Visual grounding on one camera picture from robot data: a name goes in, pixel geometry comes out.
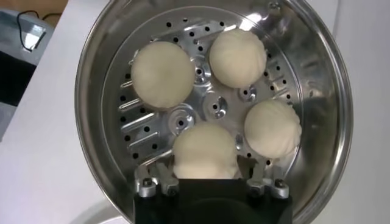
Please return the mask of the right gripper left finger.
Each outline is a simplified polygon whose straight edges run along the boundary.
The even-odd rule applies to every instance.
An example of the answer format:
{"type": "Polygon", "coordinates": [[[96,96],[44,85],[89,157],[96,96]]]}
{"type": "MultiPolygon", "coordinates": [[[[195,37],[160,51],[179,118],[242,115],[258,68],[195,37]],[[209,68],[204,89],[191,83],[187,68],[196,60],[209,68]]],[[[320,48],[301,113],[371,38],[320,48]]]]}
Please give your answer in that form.
{"type": "Polygon", "coordinates": [[[141,165],[135,169],[135,189],[141,198],[151,198],[159,192],[174,197],[179,191],[179,180],[163,163],[141,165]]]}

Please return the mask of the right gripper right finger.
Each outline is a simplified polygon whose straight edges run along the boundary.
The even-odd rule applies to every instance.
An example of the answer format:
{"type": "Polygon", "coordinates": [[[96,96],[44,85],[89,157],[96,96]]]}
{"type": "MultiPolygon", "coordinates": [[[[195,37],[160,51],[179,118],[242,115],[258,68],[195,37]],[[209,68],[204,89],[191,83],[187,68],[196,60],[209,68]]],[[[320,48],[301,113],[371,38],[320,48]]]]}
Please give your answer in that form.
{"type": "Polygon", "coordinates": [[[286,184],[282,168],[278,165],[267,165],[265,160],[249,159],[249,174],[246,179],[247,195],[260,198],[266,193],[272,198],[288,198],[289,186],[286,184]]]}

